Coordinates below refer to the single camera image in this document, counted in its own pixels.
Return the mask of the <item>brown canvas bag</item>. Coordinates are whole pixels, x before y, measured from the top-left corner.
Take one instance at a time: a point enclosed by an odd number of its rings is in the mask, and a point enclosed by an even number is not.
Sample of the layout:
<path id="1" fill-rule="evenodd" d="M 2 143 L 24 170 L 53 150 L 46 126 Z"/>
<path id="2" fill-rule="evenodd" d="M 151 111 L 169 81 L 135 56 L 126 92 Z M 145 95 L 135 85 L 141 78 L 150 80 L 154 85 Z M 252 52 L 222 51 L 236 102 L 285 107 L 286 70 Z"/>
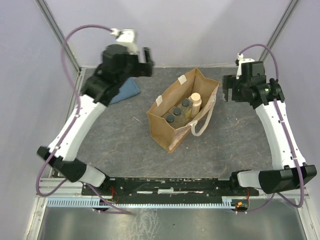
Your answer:
<path id="1" fill-rule="evenodd" d="M 211 120 L 219 85 L 198 68 L 178 77 L 147 112 L 155 142 L 172 153 L 188 134 L 201 136 Z"/>

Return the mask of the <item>clear bottle dark cap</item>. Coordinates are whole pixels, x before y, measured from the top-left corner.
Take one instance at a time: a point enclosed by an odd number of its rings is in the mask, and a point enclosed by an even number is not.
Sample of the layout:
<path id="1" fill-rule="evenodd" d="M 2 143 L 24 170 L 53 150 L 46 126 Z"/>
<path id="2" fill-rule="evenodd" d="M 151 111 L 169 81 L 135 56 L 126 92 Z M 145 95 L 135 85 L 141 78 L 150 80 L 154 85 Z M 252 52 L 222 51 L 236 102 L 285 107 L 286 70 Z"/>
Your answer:
<path id="1" fill-rule="evenodd" d="M 185 120 L 182 115 L 182 111 L 179 107 L 173 107 L 170 110 L 170 113 L 175 116 L 175 119 L 177 121 L 177 124 L 176 124 L 177 128 L 181 128 L 186 125 Z"/>
<path id="2" fill-rule="evenodd" d="M 163 118 L 166 120 L 166 122 L 171 125 L 173 128 L 177 125 L 177 120 L 174 115 L 167 113 L 163 116 Z"/>
<path id="3" fill-rule="evenodd" d="M 185 98 L 180 105 L 181 114 L 184 118 L 184 120 L 188 120 L 191 117 L 193 108 L 193 102 L 190 101 L 188 98 Z"/>

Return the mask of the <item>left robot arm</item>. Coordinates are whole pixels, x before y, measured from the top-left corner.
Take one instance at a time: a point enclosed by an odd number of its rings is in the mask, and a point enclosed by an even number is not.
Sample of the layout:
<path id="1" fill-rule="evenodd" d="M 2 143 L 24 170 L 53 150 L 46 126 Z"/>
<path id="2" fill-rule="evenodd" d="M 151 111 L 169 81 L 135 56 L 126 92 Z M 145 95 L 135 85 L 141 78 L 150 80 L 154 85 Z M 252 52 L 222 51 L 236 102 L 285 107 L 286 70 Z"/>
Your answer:
<path id="1" fill-rule="evenodd" d="M 80 102 L 58 136 L 49 146 L 40 146 L 37 155 L 60 172 L 70 182 L 83 182 L 93 186 L 99 195 L 110 191 L 109 176 L 77 159 L 77 153 L 96 119 L 119 94 L 120 88 L 131 77 L 151 77 L 154 61 L 150 48 L 143 48 L 145 61 L 128 47 L 111 44 L 102 53 L 97 66 L 80 90 Z"/>

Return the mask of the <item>beige cylindrical bottle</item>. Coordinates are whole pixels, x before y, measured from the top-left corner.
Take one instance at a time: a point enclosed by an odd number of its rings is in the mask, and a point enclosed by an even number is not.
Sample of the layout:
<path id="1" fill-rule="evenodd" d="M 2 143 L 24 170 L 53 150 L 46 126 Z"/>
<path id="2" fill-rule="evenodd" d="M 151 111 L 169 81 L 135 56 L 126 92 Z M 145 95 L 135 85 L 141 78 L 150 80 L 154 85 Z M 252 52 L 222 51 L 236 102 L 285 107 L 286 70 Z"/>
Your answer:
<path id="1" fill-rule="evenodd" d="M 200 111 L 202 104 L 201 95 L 197 92 L 194 92 L 190 95 L 188 99 L 192 102 L 190 118 L 193 119 Z"/>

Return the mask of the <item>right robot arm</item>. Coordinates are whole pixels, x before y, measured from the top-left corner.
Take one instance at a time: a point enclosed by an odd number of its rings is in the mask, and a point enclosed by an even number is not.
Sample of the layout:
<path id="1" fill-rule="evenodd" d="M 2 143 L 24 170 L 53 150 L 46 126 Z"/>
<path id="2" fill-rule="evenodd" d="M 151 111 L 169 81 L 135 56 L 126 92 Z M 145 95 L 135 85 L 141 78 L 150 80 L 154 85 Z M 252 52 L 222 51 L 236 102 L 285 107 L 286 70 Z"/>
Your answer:
<path id="1" fill-rule="evenodd" d="M 314 165 L 308 165 L 299 151 L 286 113 L 284 93 L 277 78 L 267 79 L 264 64 L 251 58 L 238 56 L 237 73 L 226 75 L 222 82 L 206 78 L 195 68 L 181 75 L 166 91 L 159 95 L 147 111 L 152 138 L 172 153 L 188 135 L 200 136 L 206 126 L 196 130 L 200 120 L 210 122 L 216 104 L 218 87 L 224 98 L 234 102 L 247 102 L 255 110 L 264 128 L 272 157 L 271 170 L 242 170 L 233 174 L 229 191 L 236 196 L 247 188 L 263 190 L 267 194 L 302 188 L 317 175 Z M 166 115 L 192 94 L 200 95 L 196 113 L 188 108 L 181 113 L 177 126 L 166 121 Z"/>

